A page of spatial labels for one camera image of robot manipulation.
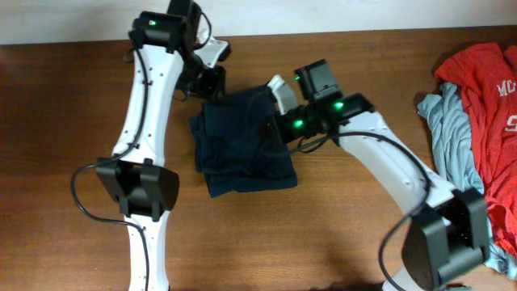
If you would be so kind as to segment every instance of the blue towel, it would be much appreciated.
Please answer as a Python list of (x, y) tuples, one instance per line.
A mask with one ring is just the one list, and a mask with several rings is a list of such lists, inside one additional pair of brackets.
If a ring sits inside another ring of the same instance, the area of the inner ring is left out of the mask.
[[(469, 116), (463, 111), (455, 84), (444, 83), (442, 93), (443, 97), (429, 94), (417, 106), (418, 114), (427, 120), (433, 136), (436, 168), (440, 176), (454, 183), (461, 191), (476, 188), (482, 194), (485, 189), (474, 165)], [(490, 221), (489, 235), (492, 237)], [(490, 245), (490, 252), (490, 259), (485, 265), (517, 280), (515, 257), (494, 244)]]
[[(253, 99), (248, 120), (246, 107)], [(275, 114), (275, 105), (264, 87), (244, 91), (219, 104), (203, 104), (190, 119), (195, 138), (196, 170), (203, 172), (210, 196), (227, 192), (257, 192), (294, 188), (298, 181), (285, 145), (259, 138), (259, 127)], [(284, 153), (272, 157), (264, 153)]]

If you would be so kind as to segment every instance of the light blue cloth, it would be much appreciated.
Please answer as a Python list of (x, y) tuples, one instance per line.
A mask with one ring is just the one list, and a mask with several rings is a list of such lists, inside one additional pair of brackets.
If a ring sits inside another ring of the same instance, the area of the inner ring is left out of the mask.
[[(438, 173), (464, 191), (476, 188), (481, 194), (485, 189), (474, 165), (472, 130), (469, 115), (463, 111), (457, 85), (444, 83), (443, 97), (429, 94), (417, 105), (418, 114), (427, 120), (432, 133), (432, 149)], [(489, 235), (492, 229), (489, 221)], [(485, 263), (500, 273), (507, 273), (517, 280), (517, 259), (496, 245), (490, 245), (492, 253)]]

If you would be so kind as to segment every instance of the white arm segment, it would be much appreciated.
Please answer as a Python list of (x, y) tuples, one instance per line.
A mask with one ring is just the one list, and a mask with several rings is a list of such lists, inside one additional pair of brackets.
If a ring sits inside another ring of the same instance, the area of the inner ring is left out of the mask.
[[(167, 291), (169, 281), (165, 269), (165, 237), (169, 211), (165, 211), (160, 221), (153, 222), (151, 217), (133, 214), (124, 220), (144, 228), (147, 253), (149, 255), (148, 290)], [(129, 247), (131, 251), (131, 284), (129, 291), (145, 290), (145, 254), (140, 233), (128, 226)]]
[[(407, 148), (388, 128), (378, 112), (363, 112), (349, 121), (346, 126), (341, 126), (340, 133), (355, 131), (377, 133)], [(425, 181), (418, 168), (399, 149), (373, 137), (340, 137), (339, 144), (370, 170), (404, 214), (422, 201), (425, 194), (423, 190)], [(452, 190), (456, 189), (454, 185), (434, 173), (420, 159), (419, 162), (432, 181), (431, 195), (427, 203), (435, 207), (452, 199)], [(422, 290), (413, 281), (406, 268), (403, 268), (393, 279), (405, 290)], [(396, 291), (388, 281), (383, 285), (383, 290)]]
[[(178, 52), (167, 53), (159, 46), (144, 45), (140, 50), (144, 59), (149, 80), (149, 98), (144, 129), (138, 140), (139, 147), (133, 149), (122, 160), (143, 163), (144, 159), (153, 160), (153, 165), (165, 165), (165, 134), (171, 101), (176, 83), (183, 72), (183, 59)], [(137, 134), (144, 98), (144, 74), (135, 53), (135, 77), (132, 85), (128, 114), (122, 134), (119, 137), (113, 154), (120, 154), (128, 148)]]

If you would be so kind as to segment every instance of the green light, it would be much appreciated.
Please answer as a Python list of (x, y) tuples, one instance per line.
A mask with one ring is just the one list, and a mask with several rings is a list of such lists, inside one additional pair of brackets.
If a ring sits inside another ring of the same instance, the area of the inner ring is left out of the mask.
[(304, 121), (303, 120), (297, 120), (297, 121), (294, 122), (294, 127), (297, 128), (297, 129), (302, 127), (303, 125), (304, 125)]
[(345, 106), (345, 103), (343, 102), (337, 102), (336, 104), (334, 104), (334, 107), (338, 110), (343, 108), (343, 106)]

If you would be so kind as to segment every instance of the wooden tabletop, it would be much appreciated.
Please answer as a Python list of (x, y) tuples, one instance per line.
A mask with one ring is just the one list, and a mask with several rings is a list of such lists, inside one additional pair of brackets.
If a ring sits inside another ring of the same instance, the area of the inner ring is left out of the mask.
[[(227, 91), (325, 58), (346, 93), (362, 92), (428, 165), (428, 130), (415, 110), (437, 87), (432, 69), (466, 44), (517, 39), (516, 27), (228, 38)], [(71, 172), (116, 143), (128, 106), (127, 41), (0, 47), (0, 289), (127, 290), (128, 234), (87, 219), (69, 193)], [(173, 290), (308, 290), (333, 282), (383, 280), (381, 238), (401, 212), (357, 160), (328, 143), (292, 157), (299, 186), (211, 199), (195, 171), (188, 118), (201, 101), (174, 102), (166, 167), (181, 188), (167, 226)], [(84, 205), (121, 218), (95, 174), (78, 182)], [(401, 267), (399, 234), (386, 251)], [(479, 267), (461, 277), (476, 290), (509, 290), (506, 276)]]

